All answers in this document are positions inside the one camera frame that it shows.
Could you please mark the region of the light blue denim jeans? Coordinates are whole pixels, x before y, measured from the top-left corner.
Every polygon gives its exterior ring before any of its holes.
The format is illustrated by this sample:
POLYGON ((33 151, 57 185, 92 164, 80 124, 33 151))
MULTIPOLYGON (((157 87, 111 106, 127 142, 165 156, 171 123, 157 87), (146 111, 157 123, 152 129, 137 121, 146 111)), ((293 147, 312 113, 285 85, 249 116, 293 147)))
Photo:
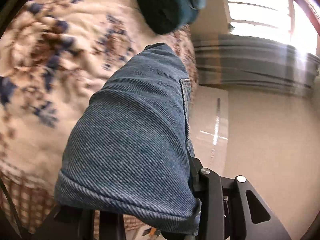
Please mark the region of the light blue denim jeans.
POLYGON ((135 55, 92 95, 74 126, 55 201, 196 235, 201 202, 189 187, 190 97, 187 70, 167 44, 135 55))

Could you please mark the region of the white bed headboard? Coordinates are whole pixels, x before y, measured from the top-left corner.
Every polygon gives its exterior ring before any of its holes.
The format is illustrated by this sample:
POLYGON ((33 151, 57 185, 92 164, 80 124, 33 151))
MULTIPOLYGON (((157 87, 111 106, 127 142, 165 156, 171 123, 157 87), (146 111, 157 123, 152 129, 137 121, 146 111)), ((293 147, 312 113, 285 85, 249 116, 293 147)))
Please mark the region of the white bed headboard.
POLYGON ((228 144, 228 92, 198 86, 189 125, 195 157, 204 167, 223 175, 228 144))

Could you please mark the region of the right grey curtain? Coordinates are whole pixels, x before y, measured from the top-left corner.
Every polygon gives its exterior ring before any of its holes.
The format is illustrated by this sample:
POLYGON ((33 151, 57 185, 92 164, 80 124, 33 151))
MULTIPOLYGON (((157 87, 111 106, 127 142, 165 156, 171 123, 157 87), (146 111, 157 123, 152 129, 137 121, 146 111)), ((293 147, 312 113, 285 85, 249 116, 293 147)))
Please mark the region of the right grey curtain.
POLYGON ((319 76, 319 57, 276 41, 216 35, 193 42, 199 83, 246 86, 307 96, 319 76))

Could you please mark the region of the floral fleece bed blanket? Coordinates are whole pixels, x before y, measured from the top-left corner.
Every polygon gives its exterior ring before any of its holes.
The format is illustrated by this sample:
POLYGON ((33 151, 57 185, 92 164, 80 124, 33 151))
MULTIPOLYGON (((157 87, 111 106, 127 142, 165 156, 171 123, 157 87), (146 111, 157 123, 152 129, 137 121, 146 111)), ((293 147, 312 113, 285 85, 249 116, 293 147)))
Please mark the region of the floral fleece bed blanket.
POLYGON ((190 28, 158 35, 136 0, 29 0, 1 38, 1 178, 24 228, 54 206, 61 156, 93 93, 147 45, 166 43, 197 86, 190 28))

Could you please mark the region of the white framed window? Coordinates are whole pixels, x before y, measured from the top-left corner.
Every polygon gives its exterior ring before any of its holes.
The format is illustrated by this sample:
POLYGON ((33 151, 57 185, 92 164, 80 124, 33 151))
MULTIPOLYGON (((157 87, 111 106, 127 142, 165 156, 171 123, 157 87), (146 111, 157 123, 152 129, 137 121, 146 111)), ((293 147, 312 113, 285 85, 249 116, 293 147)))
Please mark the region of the white framed window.
POLYGON ((319 55, 319 35, 293 0, 226 0, 226 4, 231 34, 274 40, 319 55))

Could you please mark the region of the dark teal folded comforter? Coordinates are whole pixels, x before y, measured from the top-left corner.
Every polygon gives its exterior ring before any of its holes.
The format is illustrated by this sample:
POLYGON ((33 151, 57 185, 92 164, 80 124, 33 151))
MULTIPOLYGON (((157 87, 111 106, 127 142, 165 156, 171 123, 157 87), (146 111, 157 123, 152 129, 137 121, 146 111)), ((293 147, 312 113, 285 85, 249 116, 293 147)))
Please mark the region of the dark teal folded comforter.
POLYGON ((164 35, 193 23, 206 0, 137 0, 148 26, 164 35))

